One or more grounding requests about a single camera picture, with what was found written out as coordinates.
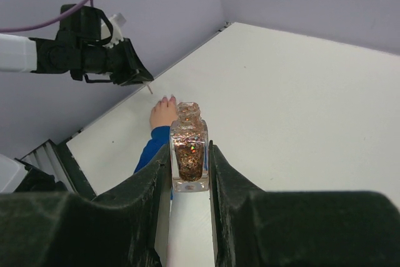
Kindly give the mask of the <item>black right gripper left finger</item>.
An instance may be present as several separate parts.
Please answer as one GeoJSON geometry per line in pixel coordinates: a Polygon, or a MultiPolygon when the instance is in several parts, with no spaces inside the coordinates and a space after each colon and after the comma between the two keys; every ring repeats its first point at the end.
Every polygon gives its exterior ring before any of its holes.
{"type": "Polygon", "coordinates": [[[169,147],[109,191],[87,199],[41,170],[1,195],[2,266],[166,266],[169,147]]]}

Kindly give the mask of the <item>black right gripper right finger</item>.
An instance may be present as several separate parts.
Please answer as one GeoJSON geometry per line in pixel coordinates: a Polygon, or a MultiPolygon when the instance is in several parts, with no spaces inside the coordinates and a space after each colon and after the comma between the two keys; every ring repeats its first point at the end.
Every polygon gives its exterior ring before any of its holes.
{"type": "Polygon", "coordinates": [[[267,192],[209,145],[216,266],[398,266],[399,210],[372,191],[267,192]]]}

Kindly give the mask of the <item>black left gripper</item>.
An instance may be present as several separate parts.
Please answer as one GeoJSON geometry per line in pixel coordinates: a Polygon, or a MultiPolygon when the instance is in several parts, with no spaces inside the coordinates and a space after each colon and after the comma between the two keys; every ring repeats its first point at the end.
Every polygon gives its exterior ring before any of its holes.
{"type": "Polygon", "coordinates": [[[109,48],[109,72],[110,80],[119,86],[145,84],[154,80],[128,38],[109,48]]]}

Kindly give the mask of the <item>glitter nail polish bottle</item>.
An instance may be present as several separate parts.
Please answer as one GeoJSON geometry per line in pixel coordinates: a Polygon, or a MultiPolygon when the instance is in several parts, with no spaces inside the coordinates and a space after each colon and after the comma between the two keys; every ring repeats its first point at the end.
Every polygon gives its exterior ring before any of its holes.
{"type": "Polygon", "coordinates": [[[209,189],[209,135],[197,103],[179,103],[170,128],[172,190],[197,193],[209,189]]]}

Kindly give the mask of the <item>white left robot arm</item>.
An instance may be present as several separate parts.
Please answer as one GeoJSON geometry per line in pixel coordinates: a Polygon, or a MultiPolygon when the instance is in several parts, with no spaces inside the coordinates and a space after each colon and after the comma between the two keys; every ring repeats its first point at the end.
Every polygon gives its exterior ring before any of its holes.
{"type": "Polygon", "coordinates": [[[147,84],[153,75],[144,67],[121,28],[122,14],[84,6],[59,23],[54,39],[1,35],[1,71],[64,74],[87,83],[119,86],[147,84]]]}

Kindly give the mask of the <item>mannequin hand painted nails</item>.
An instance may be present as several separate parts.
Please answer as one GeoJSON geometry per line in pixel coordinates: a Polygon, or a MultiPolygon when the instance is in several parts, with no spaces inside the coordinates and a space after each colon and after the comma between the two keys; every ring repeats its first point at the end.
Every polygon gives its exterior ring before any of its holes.
{"type": "Polygon", "coordinates": [[[171,126],[177,120],[176,105],[176,98],[173,95],[170,98],[165,96],[158,101],[151,110],[149,118],[151,129],[171,126]]]}

